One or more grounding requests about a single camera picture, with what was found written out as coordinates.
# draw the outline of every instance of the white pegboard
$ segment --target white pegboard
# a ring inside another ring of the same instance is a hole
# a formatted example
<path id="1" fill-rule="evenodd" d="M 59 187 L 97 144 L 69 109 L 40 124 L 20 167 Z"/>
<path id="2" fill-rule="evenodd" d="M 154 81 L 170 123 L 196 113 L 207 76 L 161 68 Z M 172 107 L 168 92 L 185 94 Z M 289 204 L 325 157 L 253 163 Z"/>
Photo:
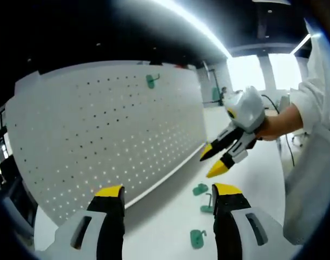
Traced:
<path id="1" fill-rule="evenodd" d="M 18 93 L 6 126 L 30 192 L 61 224 L 102 187 L 123 184 L 127 203 L 176 168 L 205 142 L 202 109 L 191 70 L 92 63 Z"/>

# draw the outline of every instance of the ceiling light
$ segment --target ceiling light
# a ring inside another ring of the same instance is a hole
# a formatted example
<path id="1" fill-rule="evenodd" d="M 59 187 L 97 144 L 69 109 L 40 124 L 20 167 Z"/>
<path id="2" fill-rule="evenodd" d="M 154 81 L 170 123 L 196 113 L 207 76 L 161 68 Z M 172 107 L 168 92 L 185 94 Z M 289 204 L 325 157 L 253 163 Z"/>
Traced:
<path id="1" fill-rule="evenodd" d="M 231 54 L 228 52 L 228 50 L 225 48 L 225 46 L 219 41 L 219 39 L 211 32 L 211 30 L 208 29 L 208 27 L 200 22 L 195 16 L 190 14 L 188 11 L 183 9 L 183 7 L 179 6 L 172 0 L 152 0 L 153 2 L 162 5 L 163 7 L 171 10 L 172 12 L 178 14 L 182 18 L 184 18 L 187 22 L 189 22 L 191 25 L 193 25 L 197 30 L 202 32 L 204 35 L 206 35 L 207 38 L 210 39 L 210 41 L 218 47 L 219 50 L 221 50 L 225 56 L 228 58 L 232 58 Z"/>
<path id="2" fill-rule="evenodd" d="M 290 53 L 290 54 L 295 54 L 309 39 L 311 35 L 307 34 L 306 37 L 299 43 L 299 45 L 296 46 L 296 48 Z"/>

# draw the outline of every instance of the black ceiling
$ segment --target black ceiling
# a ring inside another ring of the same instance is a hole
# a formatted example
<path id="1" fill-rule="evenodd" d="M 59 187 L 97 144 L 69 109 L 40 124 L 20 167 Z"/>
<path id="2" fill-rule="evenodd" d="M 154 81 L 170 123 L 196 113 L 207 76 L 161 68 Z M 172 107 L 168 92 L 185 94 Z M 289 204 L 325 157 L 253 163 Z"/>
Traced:
<path id="1" fill-rule="evenodd" d="M 233 56 L 288 53 L 307 34 L 289 5 L 177 0 Z M 150 0 L 22 0 L 0 7 L 0 106 L 25 75 L 102 60 L 200 64 L 224 59 L 205 35 Z M 298 55 L 308 56 L 306 45 Z"/>

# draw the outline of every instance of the wall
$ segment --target wall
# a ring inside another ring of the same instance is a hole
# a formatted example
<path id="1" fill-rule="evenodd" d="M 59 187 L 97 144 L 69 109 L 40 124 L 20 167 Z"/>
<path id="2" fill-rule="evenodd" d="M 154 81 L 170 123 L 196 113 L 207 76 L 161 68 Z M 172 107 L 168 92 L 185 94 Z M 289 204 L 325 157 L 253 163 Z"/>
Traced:
<path id="1" fill-rule="evenodd" d="M 272 99 L 274 103 L 277 103 L 280 101 L 281 97 L 287 95 L 289 91 L 276 89 L 272 67 L 268 56 L 259 57 L 259 61 L 266 85 L 266 90 L 261 91 L 260 93 L 266 94 Z M 308 69 L 307 69 L 308 59 L 298 57 L 297 61 L 299 63 L 302 80 L 305 80 L 308 76 Z M 223 61 L 215 65 L 211 65 L 208 68 L 215 70 L 219 89 L 221 89 L 222 87 L 227 87 L 228 92 L 233 91 L 226 61 Z M 207 79 L 205 69 L 204 68 L 198 69 L 197 74 L 201 83 L 201 93 L 202 93 L 203 101 L 204 102 L 211 101 L 212 88 L 210 82 Z M 265 106 L 271 106 L 271 103 L 266 99 L 265 99 Z"/>

